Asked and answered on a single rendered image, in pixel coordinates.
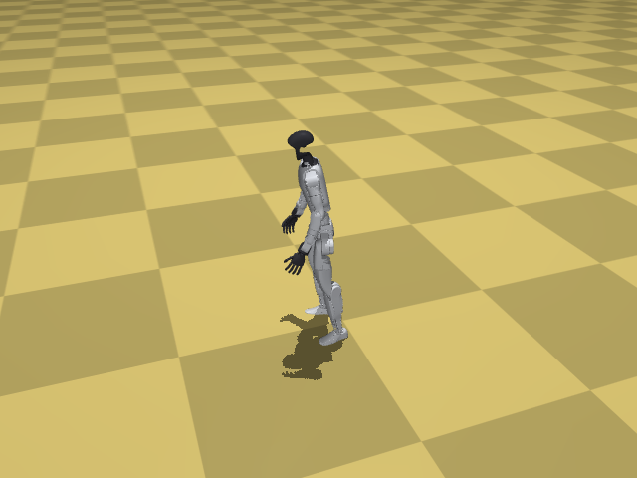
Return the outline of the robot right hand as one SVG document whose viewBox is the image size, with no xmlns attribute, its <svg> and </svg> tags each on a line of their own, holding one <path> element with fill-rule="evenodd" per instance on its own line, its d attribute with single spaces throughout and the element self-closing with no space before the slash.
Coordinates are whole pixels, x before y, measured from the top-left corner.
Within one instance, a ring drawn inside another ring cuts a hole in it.
<svg viewBox="0 0 637 478">
<path fill-rule="evenodd" d="M 282 223 L 282 227 L 283 227 L 283 232 L 285 233 L 285 227 L 286 227 L 286 234 L 288 234 L 288 227 L 289 227 L 289 233 L 291 234 L 291 226 L 292 226 L 292 231 L 293 233 L 294 231 L 294 226 L 295 223 L 298 220 L 298 217 L 300 217 L 301 215 L 295 215 L 297 213 L 298 209 L 297 207 L 295 207 L 292 211 L 292 215 L 288 216 L 288 218 L 286 218 L 283 223 Z"/>
</svg>

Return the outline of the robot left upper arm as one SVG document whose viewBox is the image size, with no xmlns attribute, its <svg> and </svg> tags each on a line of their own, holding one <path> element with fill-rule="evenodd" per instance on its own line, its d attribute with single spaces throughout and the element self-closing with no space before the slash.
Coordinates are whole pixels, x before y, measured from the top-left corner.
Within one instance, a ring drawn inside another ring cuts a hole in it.
<svg viewBox="0 0 637 478">
<path fill-rule="evenodd" d="M 309 193 L 311 204 L 315 208 L 313 212 L 318 212 L 321 215 L 321 221 L 323 221 L 325 213 L 320 193 L 319 176 L 316 174 L 315 171 L 310 171 L 306 173 L 304 181 L 306 189 Z"/>
</svg>

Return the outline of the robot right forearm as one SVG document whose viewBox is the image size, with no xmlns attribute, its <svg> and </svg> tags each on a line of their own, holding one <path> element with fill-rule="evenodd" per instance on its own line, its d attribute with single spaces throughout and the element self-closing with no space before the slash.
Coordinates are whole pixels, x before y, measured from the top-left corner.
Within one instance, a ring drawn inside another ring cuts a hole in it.
<svg viewBox="0 0 637 478">
<path fill-rule="evenodd" d="M 306 203 L 306 200 L 305 200 L 304 195 L 303 195 L 302 192 L 301 192 L 301 195 L 300 195 L 299 200 L 297 201 L 295 207 L 297 207 L 297 209 L 298 209 L 298 211 L 297 211 L 297 213 L 295 215 L 303 215 L 304 210 L 307 207 L 307 203 Z"/>
</svg>

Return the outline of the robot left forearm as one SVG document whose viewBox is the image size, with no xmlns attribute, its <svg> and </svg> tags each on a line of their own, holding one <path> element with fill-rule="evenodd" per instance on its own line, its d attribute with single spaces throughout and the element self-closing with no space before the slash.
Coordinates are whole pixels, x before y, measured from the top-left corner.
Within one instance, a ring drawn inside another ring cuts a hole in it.
<svg viewBox="0 0 637 478">
<path fill-rule="evenodd" d="M 315 238 L 317 238 L 318 233 L 321 230 L 320 223 L 321 215 L 318 212 L 313 212 L 311 214 L 309 229 L 305 237 L 304 244 L 301 248 L 303 252 L 308 253 L 312 245 L 315 244 Z"/>
</svg>

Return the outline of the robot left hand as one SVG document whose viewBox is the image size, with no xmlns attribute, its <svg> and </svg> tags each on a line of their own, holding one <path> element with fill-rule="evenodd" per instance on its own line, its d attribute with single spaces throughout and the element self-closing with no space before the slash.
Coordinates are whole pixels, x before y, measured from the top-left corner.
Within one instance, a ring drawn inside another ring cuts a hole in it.
<svg viewBox="0 0 637 478">
<path fill-rule="evenodd" d="M 291 263 L 287 266 L 287 268 L 285 268 L 285 270 L 288 270 L 288 269 L 291 267 L 291 265 L 293 264 L 293 266 L 291 267 L 291 269 L 290 269 L 290 271 L 289 271 L 288 273 L 291 273 L 291 272 L 292 272 L 292 270 L 294 269 L 295 265 L 296 265 L 296 268 L 295 268 L 295 270 L 294 270 L 294 272 L 293 272 L 292 274 L 294 275 L 294 274 L 296 273 L 296 271 L 297 271 L 297 269 L 298 269 L 298 267 L 299 267 L 299 266 L 300 266 L 300 268 L 299 268 L 299 270 L 298 270 L 298 272 L 297 272 L 297 275 L 299 275 L 299 274 L 300 274 L 301 269 L 302 269 L 302 266 L 303 266 L 303 265 L 304 265 L 304 263 L 305 263 L 305 255 L 307 256 L 307 255 L 309 254 L 310 250 L 311 250 L 311 248 L 310 248 L 310 250 L 309 250 L 309 252 L 308 252 L 308 253 L 303 252 L 303 251 L 301 250 L 301 248 L 302 248 L 303 244 L 304 244 L 304 242 L 300 245 L 300 247 L 299 247 L 299 249 L 298 249 L 298 251 L 299 251 L 298 253 L 295 253 L 293 256 L 291 256 L 291 257 L 287 258 L 287 259 L 284 261 L 284 263 L 286 263 L 287 261 L 289 261 L 289 260 L 291 260 L 291 259 L 292 259 L 292 260 L 291 260 Z"/>
</svg>

